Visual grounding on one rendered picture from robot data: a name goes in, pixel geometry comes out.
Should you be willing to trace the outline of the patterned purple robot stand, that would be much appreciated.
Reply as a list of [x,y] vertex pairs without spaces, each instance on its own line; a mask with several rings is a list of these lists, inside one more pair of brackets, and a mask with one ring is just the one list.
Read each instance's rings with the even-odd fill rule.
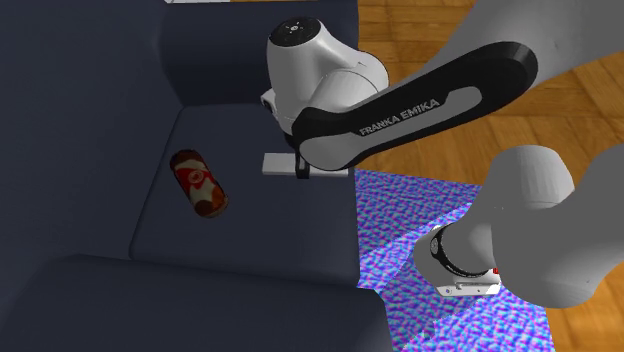
[[555,352],[543,308],[506,288],[441,297],[414,265],[415,241],[460,218],[478,186],[367,170],[355,185],[358,285],[383,299],[395,352]]

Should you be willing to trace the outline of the red and white can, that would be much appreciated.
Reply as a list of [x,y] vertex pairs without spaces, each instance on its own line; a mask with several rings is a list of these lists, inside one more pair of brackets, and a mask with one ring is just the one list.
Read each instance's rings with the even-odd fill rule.
[[214,218],[227,208],[228,196],[196,150],[175,153],[170,159],[170,169],[196,214]]

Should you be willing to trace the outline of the dark navy sofa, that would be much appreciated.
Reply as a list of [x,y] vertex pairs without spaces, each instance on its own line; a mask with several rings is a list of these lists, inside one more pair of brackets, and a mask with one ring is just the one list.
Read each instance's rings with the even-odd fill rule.
[[[0,352],[393,352],[352,176],[266,176],[270,32],[356,0],[0,0]],[[229,198],[195,213],[196,150]]]

